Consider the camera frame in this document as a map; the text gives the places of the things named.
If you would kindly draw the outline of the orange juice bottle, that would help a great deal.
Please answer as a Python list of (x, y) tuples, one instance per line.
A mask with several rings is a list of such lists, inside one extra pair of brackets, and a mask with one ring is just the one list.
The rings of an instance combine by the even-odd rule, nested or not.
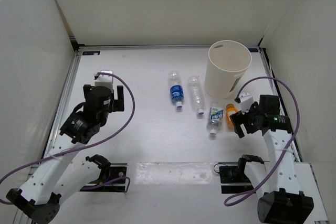
[(234, 129), (234, 125), (231, 121), (230, 116), (237, 113), (238, 110), (235, 108), (235, 106), (232, 103), (229, 103), (226, 105), (226, 120), (227, 120), (227, 124), (228, 127), (233, 130)]

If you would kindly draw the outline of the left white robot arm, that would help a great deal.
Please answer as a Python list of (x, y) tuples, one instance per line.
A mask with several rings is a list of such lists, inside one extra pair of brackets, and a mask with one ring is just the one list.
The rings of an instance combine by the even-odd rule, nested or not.
[(91, 138), (106, 125), (108, 115), (124, 111), (123, 86), (117, 86), (116, 92), (117, 96), (110, 84), (83, 86), (85, 101), (74, 108), (60, 128), (65, 140), (57, 141), (47, 157), (38, 161), (38, 168), (24, 184), (9, 190), (8, 204), (35, 223), (50, 223), (70, 196), (90, 189), (88, 183), (97, 182), (93, 186), (96, 189), (116, 181), (111, 178), (111, 163), (98, 154), (87, 156), (71, 175), (63, 175), (73, 158), (87, 149)]

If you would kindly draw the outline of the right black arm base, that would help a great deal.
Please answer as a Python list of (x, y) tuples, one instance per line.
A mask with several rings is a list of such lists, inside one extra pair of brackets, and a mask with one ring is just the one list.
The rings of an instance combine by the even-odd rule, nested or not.
[(250, 180), (239, 173), (237, 165), (216, 163), (214, 173), (219, 176), (222, 194), (238, 194), (253, 189)]

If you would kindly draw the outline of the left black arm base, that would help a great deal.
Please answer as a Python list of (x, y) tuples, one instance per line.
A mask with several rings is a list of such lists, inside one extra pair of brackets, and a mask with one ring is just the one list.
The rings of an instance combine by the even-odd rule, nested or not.
[(93, 180), (89, 184), (85, 185), (80, 189), (80, 191), (84, 192), (107, 192), (107, 193), (124, 193), (127, 186), (127, 180), (119, 179), (114, 183), (104, 185), (99, 188), (94, 188), (98, 185), (102, 185), (110, 180), (121, 178), (127, 175), (127, 163), (112, 163), (109, 170), (105, 172), (103, 175), (96, 180)]

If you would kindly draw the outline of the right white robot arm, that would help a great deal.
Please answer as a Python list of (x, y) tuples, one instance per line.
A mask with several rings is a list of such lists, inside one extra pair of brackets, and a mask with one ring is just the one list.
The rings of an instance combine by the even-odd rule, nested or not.
[(295, 158), (287, 144), (292, 137), (288, 116), (280, 114), (276, 95), (261, 95), (254, 101), (249, 93), (236, 98), (240, 111), (230, 116), (240, 137), (261, 131), (269, 161), (259, 156), (243, 155), (236, 177), (250, 181), (258, 196), (257, 213), (262, 223), (304, 223), (314, 208), (297, 179)]

